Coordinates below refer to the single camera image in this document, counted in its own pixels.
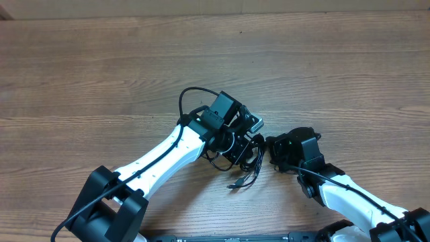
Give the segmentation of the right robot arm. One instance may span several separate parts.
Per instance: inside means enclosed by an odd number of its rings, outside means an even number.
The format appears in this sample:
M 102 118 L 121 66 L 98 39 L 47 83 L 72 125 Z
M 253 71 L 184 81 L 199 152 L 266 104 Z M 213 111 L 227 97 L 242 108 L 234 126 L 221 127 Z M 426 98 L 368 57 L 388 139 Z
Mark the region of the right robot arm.
M 343 215 L 319 230 L 316 241 L 428 241 L 429 211 L 389 204 L 357 185 L 342 169 L 325 161 L 311 127 L 295 128 L 266 143 L 271 164 L 297 176 L 304 195 Z

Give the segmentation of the black USB cable silver plug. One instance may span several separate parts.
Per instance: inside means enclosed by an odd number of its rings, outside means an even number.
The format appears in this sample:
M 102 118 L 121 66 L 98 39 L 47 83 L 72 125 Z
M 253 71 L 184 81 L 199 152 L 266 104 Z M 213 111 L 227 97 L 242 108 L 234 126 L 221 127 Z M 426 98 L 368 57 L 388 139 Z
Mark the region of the black USB cable silver plug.
M 247 144 L 244 158 L 239 163 L 239 167 L 244 172 L 259 173 L 263 156 L 265 154 L 266 143 L 262 134 L 256 134 Z

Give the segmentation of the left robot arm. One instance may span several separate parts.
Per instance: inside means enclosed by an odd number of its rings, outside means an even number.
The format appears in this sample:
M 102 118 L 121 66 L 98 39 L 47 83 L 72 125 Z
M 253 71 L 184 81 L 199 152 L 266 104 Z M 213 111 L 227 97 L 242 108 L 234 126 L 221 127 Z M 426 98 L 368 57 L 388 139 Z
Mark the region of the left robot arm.
M 145 241 L 140 226 L 154 193 L 182 167 L 211 151 L 236 165 L 250 155 L 248 134 L 262 118 L 225 92 L 211 106 L 180 113 L 176 127 L 159 145 L 136 161 L 110 171 L 100 166 L 87 178 L 62 228 L 80 241 Z

